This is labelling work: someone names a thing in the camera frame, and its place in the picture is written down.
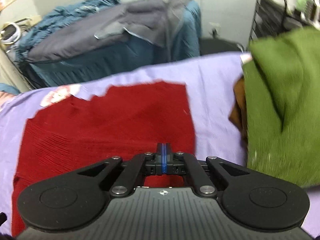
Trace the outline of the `red knit sweater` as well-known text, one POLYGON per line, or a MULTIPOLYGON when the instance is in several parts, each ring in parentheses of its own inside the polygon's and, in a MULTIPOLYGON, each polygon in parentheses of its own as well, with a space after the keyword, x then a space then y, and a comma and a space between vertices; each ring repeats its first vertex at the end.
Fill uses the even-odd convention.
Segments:
POLYGON ((159 143, 195 153, 185 85, 159 81, 112 86, 89 100, 74 96, 39 110, 25 125, 12 201, 29 185, 118 155, 153 152, 159 143))

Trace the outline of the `brown garment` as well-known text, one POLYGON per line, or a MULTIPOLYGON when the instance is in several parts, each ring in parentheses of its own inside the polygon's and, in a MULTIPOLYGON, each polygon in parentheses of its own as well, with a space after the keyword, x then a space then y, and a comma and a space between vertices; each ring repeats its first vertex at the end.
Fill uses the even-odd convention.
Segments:
POLYGON ((229 115, 229 121, 239 130, 242 141, 247 145, 247 107, 243 76, 234 84, 233 92, 235 103, 229 115))

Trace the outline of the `lilac printed bed sheet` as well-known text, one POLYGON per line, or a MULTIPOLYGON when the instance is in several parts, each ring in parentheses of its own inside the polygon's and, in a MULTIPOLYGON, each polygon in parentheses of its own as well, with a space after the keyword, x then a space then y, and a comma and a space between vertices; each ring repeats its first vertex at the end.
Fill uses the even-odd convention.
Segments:
POLYGON ((1 239, 317 239, 308 233, 319 194, 252 170, 228 117, 240 53, 142 67, 99 80, 1 98, 1 239), (89 100, 112 86, 164 81, 185 85, 195 153, 217 189, 198 196, 184 178, 149 176, 129 196, 110 189, 130 160, 115 155, 26 187, 12 201, 28 119, 69 96, 89 100))

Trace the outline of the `green fleece garment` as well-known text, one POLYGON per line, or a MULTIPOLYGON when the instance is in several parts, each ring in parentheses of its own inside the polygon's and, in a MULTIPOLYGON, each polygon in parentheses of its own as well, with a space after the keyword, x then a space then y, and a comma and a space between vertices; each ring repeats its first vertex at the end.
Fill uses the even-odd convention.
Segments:
POLYGON ((319 30, 253 41, 243 65, 247 167, 301 187, 319 185, 319 30))

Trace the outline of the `grey blanket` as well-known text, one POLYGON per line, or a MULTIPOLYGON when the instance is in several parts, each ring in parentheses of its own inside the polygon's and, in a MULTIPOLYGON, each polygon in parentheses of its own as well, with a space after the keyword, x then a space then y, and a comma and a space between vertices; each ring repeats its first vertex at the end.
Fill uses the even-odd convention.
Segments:
MULTIPOLYGON (((171 39, 180 29, 190 1, 169 0, 171 39)), ((31 49, 28 60, 44 62, 70 59, 117 41, 125 41, 127 34, 164 48, 164 13, 162 0, 137 0, 104 9, 49 35, 31 49)))

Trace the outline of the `wall power socket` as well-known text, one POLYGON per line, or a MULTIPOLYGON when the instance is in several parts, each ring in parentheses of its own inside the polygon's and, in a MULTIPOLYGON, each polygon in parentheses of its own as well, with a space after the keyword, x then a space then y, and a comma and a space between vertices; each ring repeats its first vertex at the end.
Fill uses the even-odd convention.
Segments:
POLYGON ((212 27, 212 36, 217 37, 220 35, 221 25, 219 23, 210 22, 210 26, 212 27))

